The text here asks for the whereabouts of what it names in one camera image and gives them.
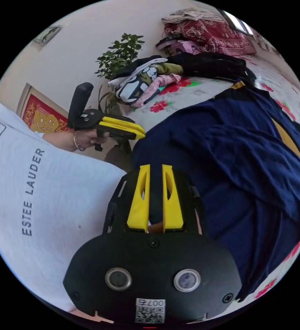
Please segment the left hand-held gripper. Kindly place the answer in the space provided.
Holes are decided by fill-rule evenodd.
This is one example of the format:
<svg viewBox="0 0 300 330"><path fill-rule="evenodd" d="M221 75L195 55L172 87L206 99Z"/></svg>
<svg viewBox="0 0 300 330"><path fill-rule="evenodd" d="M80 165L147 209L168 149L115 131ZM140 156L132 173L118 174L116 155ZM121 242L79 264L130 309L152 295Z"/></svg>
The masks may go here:
<svg viewBox="0 0 300 330"><path fill-rule="evenodd" d="M98 109L86 109L83 113L68 115L67 127L75 131L97 129L108 132L111 138L139 140L146 136L143 128L133 120L119 115L104 114Z"/></svg>

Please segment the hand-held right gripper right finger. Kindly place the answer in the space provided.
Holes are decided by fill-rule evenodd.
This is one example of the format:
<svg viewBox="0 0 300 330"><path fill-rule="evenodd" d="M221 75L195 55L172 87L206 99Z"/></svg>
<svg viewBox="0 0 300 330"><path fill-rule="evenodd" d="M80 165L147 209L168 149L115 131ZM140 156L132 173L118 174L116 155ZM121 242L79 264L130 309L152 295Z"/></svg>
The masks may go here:
<svg viewBox="0 0 300 330"><path fill-rule="evenodd" d="M184 222L172 166L162 165L162 179L163 232L179 231Z"/></svg>

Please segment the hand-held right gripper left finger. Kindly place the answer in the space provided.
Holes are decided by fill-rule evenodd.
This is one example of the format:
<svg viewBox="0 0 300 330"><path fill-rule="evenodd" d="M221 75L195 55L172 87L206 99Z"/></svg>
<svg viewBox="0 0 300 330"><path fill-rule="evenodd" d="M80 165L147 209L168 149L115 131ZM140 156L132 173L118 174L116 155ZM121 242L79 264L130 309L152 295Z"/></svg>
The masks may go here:
<svg viewBox="0 0 300 330"><path fill-rule="evenodd" d="M148 232L150 165L140 167L127 219L130 230Z"/></svg>

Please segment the person's left hand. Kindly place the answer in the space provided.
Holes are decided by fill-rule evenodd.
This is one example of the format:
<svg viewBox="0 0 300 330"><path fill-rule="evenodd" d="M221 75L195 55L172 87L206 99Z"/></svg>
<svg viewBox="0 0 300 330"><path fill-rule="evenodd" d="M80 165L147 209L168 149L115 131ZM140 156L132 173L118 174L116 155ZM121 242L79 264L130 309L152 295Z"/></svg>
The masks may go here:
<svg viewBox="0 0 300 330"><path fill-rule="evenodd" d="M76 150L85 151L97 144L101 145L107 141L108 132L102 132L97 129L78 130L73 132L73 141Z"/></svg>

